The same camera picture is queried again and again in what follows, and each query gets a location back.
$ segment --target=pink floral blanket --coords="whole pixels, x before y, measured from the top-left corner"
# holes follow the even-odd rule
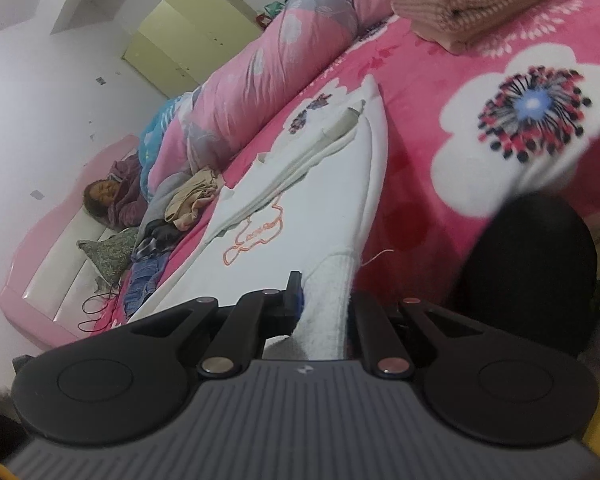
[[[149,195],[179,171],[224,170],[355,37],[390,13],[389,0],[290,0],[260,38],[181,102],[149,172]]]
[[[532,190],[563,195],[600,230],[600,0],[546,0],[465,56],[392,16],[275,115],[224,172],[227,185],[280,131],[301,135],[330,89],[354,88],[367,73],[384,100],[389,159],[359,288],[384,302],[443,302],[494,213]],[[197,246],[212,212],[172,254],[163,280]]]

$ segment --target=yellow cabinet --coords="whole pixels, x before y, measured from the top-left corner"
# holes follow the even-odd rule
[[[193,90],[262,33],[242,0],[162,0],[123,58],[168,97]]]

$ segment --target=green pillow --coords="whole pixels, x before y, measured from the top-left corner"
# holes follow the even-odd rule
[[[101,242],[78,240],[78,247],[87,255],[98,275],[111,286],[119,282],[131,263],[137,236],[138,228],[129,227]]]

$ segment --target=white towel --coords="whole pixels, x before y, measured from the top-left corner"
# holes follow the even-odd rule
[[[284,288],[289,272],[300,270],[304,314],[293,336],[266,355],[343,356],[350,287],[382,189],[386,118],[372,76],[349,94],[342,87],[330,93],[331,108],[315,115],[323,120],[283,133],[223,192],[206,246],[201,242],[132,320],[199,296],[234,304],[251,290]],[[348,108],[358,108],[360,118]]]

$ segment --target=blue cloth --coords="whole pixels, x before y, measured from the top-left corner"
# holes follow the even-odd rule
[[[138,146],[138,158],[142,166],[142,171],[140,172],[140,191],[147,201],[151,200],[148,192],[149,171],[158,158],[164,133],[176,115],[178,104],[186,95],[183,94],[180,97],[169,99],[165,102],[140,134],[140,144]]]
[[[170,254],[170,252],[154,254],[154,256],[136,262],[131,266],[129,288],[123,298],[127,319],[133,316],[158,288],[158,282],[167,266]]]

